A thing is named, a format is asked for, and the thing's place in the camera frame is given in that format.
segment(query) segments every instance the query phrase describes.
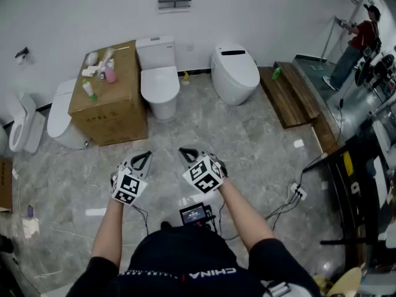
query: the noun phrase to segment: power strip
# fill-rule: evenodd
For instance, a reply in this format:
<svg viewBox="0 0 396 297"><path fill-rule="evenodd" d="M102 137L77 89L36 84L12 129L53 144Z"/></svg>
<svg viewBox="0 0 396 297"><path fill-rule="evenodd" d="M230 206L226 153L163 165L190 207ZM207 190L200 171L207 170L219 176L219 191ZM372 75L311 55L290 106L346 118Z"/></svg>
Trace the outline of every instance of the power strip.
<svg viewBox="0 0 396 297"><path fill-rule="evenodd" d="M303 191L303 189L301 187L297 188L297 186L298 185L296 183L293 183L293 184L291 184L289 186L290 194L293 196L295 194L295 192L296 192L296 189L297 189L297 191L299 191L301 193L301 195L302 195L301 196L301 200L305 200L307 198L307 193L305 191Z"/></svg>

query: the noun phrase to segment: glove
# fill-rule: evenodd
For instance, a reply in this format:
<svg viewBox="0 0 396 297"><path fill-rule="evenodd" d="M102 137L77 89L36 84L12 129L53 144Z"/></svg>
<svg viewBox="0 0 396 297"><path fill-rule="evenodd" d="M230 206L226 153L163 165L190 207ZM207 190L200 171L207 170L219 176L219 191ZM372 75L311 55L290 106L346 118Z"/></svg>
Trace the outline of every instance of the glove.
<svg viewBox="0 0 396 297"><path fill-rule="evenodd" d="M227 172L227 169L225 167L225 163L223 161L219 160L215 154L209 153L209 155L212 158L212 160L214 160L215 162L220 164L220 169L222 170L222 172L224 174L224 177L228 177L228 172Z"/></svg>

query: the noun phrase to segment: person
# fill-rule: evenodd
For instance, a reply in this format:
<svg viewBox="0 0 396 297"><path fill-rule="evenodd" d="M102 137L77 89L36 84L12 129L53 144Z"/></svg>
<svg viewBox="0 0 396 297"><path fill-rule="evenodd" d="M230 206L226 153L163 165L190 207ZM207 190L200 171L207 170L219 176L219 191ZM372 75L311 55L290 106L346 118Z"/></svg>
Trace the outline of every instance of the person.
<svg viewBox="0 0 396 297"><path fill-rule="evenodd" d="M352 69L362 58L362 49L379 37L378 21L381 18L381 13L376 6L367 7L367 11L370 21L363 21L356 27L344 26L349 31L349 34L355 34L356 36L351 40L347 49L338 60L330 78L323 76L324 82L332 90L338 91L341 89Z"/></svg>
<svg viewBox="0 0 396 297"><path fill-rule="evenodd" d="M314 280L229 178L219 190L249 252L248 270L238 265L225 240L212 230L163 222L160 231L138 245L128 270L118 274L123 204L110 199L88 267L67 297L264 296L270 286L281 282L291 290L285 296L320 296Z"/></svg>

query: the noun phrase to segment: gray tile floor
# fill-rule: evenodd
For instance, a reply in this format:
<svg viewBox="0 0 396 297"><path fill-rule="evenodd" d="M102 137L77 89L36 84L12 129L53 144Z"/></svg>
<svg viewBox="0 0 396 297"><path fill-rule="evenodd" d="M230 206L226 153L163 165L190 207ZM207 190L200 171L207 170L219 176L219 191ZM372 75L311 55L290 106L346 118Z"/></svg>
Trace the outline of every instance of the gray tile floor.
<svg viewBox="0 0 396 297"><path fill-rule="evenodd" d="M181 86L173 118L159 121L148 113L148 121L146 140L106 147L90 144L76 151L59 145L44 132L36 154L8 152L14 167L22 169L20 179L13 180L14 213L0 213L0 233L13 240L24 274L41 292L71 283L84 271L101 222L101 216L86 216L85 211L106 207L110 173L132 150L153 152L149 185L136 202L149 212L150 232L158 230L163 220L180 225L179 209L188 205L210 204L216 215L222 205L219 193L199 194L184 182L177 154L182 145L201 142L224 160L231 179L263 216L285 203L288 185L320 153L310 125L282 129L261 87L241 106L229 106L219 99L207 74L193 76L189 86ZM295 148L298 139L304 146ZM280 217L275 232L309 273L331 276L342 269L344 251L340 246L319 244L321 239L341 236L332 193L321 188L324 177L316 170L304 176L308 198ZM25 235L23 227L28 205L34 208L40 227L40 232L32 235ZM224 238L236 234L226 208L222 230ZM142 217L126 207L122 270L144 236ZM246 267L248 253L241 240L228 245ZM2 258L25 295L34 296L10 255L2 254Z"/></svg>
<svg viewBox="0 0 396 297"><path fill-rule="evenodd" d="M373 91L363 85L360 87L356 86L354 81L355 71L345 81L340 91L336 92L327 86L322 79L324 75L331 75L335 67L334 64L322 64L323 71L314 71L311 69L311 65L318 65L318 62L308 59L296 59L296 62L325 101L338 126L340 126L342 118L342 138L344 140L352 137L360 124L367 118L369 112L374 111L381 105L381 100ZM379 87L377 91L384 100L385 96ZM344 99L342 115L339 109L341 98Z"/></svg>

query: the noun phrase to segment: wooden platform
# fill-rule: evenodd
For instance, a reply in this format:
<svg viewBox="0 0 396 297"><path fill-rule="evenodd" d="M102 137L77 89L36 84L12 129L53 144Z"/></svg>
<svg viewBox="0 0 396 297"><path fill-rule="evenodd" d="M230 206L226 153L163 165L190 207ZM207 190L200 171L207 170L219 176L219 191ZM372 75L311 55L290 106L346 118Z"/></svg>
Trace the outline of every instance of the wooden platform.
<svg viewBox="0 0 396 297"><path fill-rule="evenodd" d="M296 100L285 85L284 77L280 75L278 79L272 80L274 70L272 67L260 68L260 81L283 128L287 129L308 123L309 121L306 120Z"/></svg>
<svg viewBox="0 0 396 297"><path fill-rule="evenodd" d="M331 154L340 148L337 137L334 136L323 113L312 122L312 127L321 145L322 151Z"/></svg>
<svg viewBox="0 0 396 297"><path fill-rule="evenodd" d="M321 113L319 105L306 84L303 76L297 71L290 62L275 62L275 68L281 67L282 73L286 80L289 81L290 92L297 98L297 104L301 110L306 113L308 119L313 120Z"/></svg>
<svg viewBox="0 0 396 297"><path fill-rule="evenodd" d="M283 128L314 121L320 114L319 105L304 79L289 62L276 62L282 71L276 80L272 67L260 68L260 81Z"/></svg>

